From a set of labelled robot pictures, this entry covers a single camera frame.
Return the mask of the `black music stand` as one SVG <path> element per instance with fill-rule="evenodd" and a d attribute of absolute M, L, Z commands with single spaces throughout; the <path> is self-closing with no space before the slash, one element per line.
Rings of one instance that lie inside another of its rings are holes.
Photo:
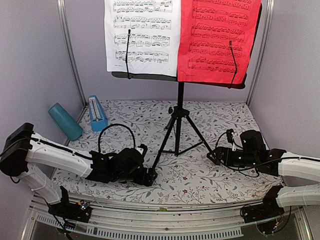
<path fill-rule="evenodd" d="M 183 108 L 183 98 L 184 98 L 184 84 L 186 82 L 178 81 L 178 68 L 175 77 L 166 75 L 156 75 L 156 74 L 133 74 L 127 72 L 111 72 L 113 76 L 117 78 L 127 78 L 127 79 L 147 79 L 147 80 L 162 80 L 162 81 L 175 81 L 178 83 L 178 95 L 177 95 L 177 105 L 171 108 L 171 118 L 166 127 L 168 132 L 171 132 L 173 128 L 180 130 L 182 119 L 189 118 L 189 111 Z"/>

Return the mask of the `red sheet music paper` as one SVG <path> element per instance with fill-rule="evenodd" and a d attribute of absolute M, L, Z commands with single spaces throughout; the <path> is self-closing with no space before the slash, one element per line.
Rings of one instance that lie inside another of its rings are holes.
<path fill-rule="evenodd" d="M 262 1 L 183 0 L 177 80 L 243 89 Z"/>

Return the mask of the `white sheet music paper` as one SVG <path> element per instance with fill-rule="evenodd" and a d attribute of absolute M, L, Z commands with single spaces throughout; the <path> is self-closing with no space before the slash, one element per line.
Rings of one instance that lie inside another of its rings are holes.
<path fill-rule="evenodd" d="M 179 0 L 106 0 L 106 70 L 176 77 L 181 35 Z"/>

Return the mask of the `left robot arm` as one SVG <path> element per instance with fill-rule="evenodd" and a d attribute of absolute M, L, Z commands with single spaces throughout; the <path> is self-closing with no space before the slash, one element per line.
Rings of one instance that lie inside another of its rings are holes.
<path fill-rule="evenodd" d="M 158 174 L 144 166 L 146 145 L 124 148 L 120 152 L 76 150 L 42 137 L 33 124 L 25 122 L 6 139 L 0 154 L 0 170 L 9 177 L 27 183 L 63 216 L 74 213 L 66 190 L 54 184 L 36 164 L 62 169 L 90 181 L 109 183 L 127 177 L 134 183 L 149 187 Z"/>

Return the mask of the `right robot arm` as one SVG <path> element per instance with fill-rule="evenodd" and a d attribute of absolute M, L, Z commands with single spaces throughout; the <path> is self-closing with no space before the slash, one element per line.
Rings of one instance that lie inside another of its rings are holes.
<path fill-rule="evenodd" d="M 267 149 L 262 134 L 247 130 L 240 134 L 241 147 L 234 143 L 233 130 L 226 131 L 231 148 L 216 146 L 207 154 L 215 164 L 223 164 L 234 171 L 256 170 L 274 177 L 295 177 L 313 181 L 312 185 L 276 185 L 265 194 L 258 213 L 269 218 L 278 209 L 291 206 L 315 206 L 320 203 L 320 160 L 294 154 L 284 149 Z"/>

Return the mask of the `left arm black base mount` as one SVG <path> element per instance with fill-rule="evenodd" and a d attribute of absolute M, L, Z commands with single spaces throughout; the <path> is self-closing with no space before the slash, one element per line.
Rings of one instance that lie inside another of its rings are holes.
<path fill-rule="evenodd" d="M 92 208 L 86 200 L 80 200 L 76 203 L 69 201 L 68 191 L 60 186 L 60 202 L 48 205 L 48 213 L 53 216 L 62 217 L 64 220 L 74 220 L 82 223 L 88 223 L 91 217 Z"/>

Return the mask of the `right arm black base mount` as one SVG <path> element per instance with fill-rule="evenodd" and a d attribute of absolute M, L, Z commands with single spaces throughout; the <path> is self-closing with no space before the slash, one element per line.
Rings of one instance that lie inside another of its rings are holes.
<path fill-rule="evenodd" d="M 285 210 L 283 207 L 278 206 L 276 201 L 276 197 L 282 188 L 282 185 L 273 186 L 263 197 L 260 204 L 244 205 L 239 212 L 244 222 L 251 223 L 282 216 Z"/>

